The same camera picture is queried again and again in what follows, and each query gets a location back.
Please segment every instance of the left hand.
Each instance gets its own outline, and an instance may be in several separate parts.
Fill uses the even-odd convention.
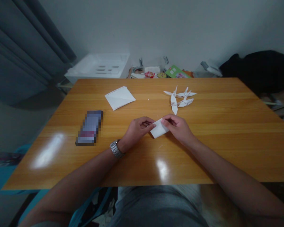
[[[156,125],[153,124],[155,121],[149,117],[141,117],[131,121],[129,127],[117,143],[118,149],[125,153],[133,145],[135,145],[146,133],[150,132]]]

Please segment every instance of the origami crane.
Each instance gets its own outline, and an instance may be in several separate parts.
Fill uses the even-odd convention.
[[[187,97],[190,97],[190,96],[193,96],[193,95],[196,94],[196,93],[191,92],[191,90],[189,92],[187,92],[188,87],[186,88],[186,90],[183,93],[177,94],[177,88],[178,88],[178,86],[176,86],[176,90],[173,93],[171,93],[169,91],[164,91],[165,94],[171,96],[171,98],[170,98],[171,109],[172,109],[172,111],[175,115],[177,115],[178,107],[188,106],[189,104],[191,104],[193,102],[193,99],[187,99]],[[183,100],[177,103],[176,97],[177,98],[183,98]]]

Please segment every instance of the smartphone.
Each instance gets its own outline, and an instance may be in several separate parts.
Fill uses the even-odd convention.
[[[102,110],[88,111],[81,126],[81,130],[78,132],[76,145],[96,145],[102,121]]]

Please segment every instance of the metal watch strap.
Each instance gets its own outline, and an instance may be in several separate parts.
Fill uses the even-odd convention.
[[[119,139],[115,140],[114,142],[112,142],[110,144],[110,148],[111,151],[113,152],[113,154],[117,157],[117,158],[122,158],[125,154],[123,154],[122,152],[119,151],[118,147],[117,147],[117,143],[119,142]]]

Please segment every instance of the black cloth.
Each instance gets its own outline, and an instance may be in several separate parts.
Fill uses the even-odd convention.
[[[221,65],[223,77],[238,77],[257,96],[284,90],[284,54],[273,50],[240,58],[234,54]]]

